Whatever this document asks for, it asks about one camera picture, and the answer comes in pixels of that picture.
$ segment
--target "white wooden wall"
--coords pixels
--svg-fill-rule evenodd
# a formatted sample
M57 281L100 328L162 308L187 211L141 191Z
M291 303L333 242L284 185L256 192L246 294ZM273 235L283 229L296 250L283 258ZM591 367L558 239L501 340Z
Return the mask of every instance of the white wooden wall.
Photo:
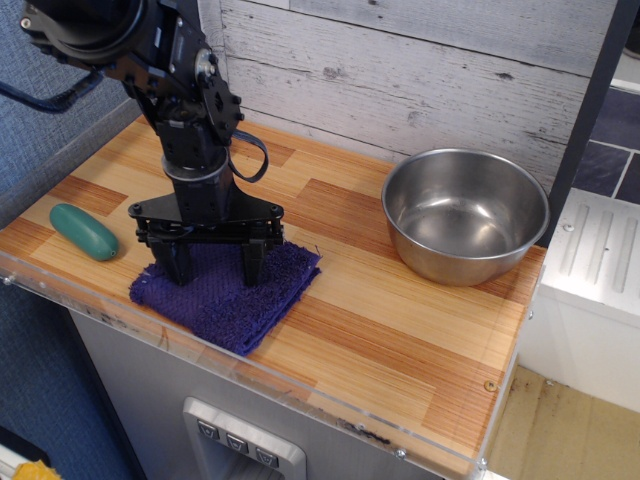
M389 161L505 156L549 191L616 0L202 0L247 119Z

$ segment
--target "button panel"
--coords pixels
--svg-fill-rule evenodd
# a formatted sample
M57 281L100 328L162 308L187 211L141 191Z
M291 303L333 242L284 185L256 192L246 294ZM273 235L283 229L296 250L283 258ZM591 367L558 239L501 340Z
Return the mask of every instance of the button panel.
M247 442L235 435L231 435L230 433L227 433L227 445L236 452L244 454L249 453L249 446L247 445Z
M210 438L211 440L220 439L218 429L213 425L209 425L208 423L203 422L200 419L198 419L198 430L200 430L201 434L203 434L207 438Z
M241 455L238 464L279 474L269 478L307 479L306 455L288 440L193 397L182 413L202 478L218 478L220 462Z
M256 458L260 463L264 463L267 467L278 468L278 457L260 447L256 448Z

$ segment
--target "gray tile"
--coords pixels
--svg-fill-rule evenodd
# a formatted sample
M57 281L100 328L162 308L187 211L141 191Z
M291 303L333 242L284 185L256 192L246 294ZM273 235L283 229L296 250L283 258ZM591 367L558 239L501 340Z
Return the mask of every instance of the gray tile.
M629 158L627 150L589 142L578 166L573 186L611 197Z
M640 95L610 88L591 139L640 150Z
M618 200L640 205L640 155L633 155L616 195Z

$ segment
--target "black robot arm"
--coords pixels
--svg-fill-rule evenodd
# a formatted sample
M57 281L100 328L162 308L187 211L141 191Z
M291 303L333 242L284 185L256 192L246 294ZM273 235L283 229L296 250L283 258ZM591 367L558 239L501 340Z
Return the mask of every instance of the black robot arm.
M239 243L246 283L256 284L283 242L284 212L235 184L228 147L240 98L219 74L196 0L32 0L21 26L43 53L120 80L158 134L174 193L129 214L169 276L190 281L190 243Z

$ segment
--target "stainless steel bowl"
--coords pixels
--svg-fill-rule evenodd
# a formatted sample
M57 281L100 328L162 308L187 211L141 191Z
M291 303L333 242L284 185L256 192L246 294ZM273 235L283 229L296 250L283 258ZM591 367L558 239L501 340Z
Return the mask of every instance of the stainless steel bowl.
M540 184L488 153L446 149L396 165L382 189L389 234L419 275L469 286L513 268L549 224Z

